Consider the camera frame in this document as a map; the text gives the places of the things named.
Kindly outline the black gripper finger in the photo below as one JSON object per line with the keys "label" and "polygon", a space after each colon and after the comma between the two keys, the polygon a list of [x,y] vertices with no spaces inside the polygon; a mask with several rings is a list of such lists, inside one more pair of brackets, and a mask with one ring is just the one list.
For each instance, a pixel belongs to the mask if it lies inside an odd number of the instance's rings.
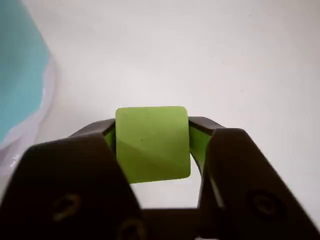
{"label": "black gripper finger", "polygon": [[203,174],[227,219],[224,236],[241,240],[317,240],[319,231],[248,133],[193,116],[210,134]]}
{"label": "black gripper finger", "polygon": [[113,151],[115,120],[30,147],[0,204],[3,240],[145,240],[139,203]]}

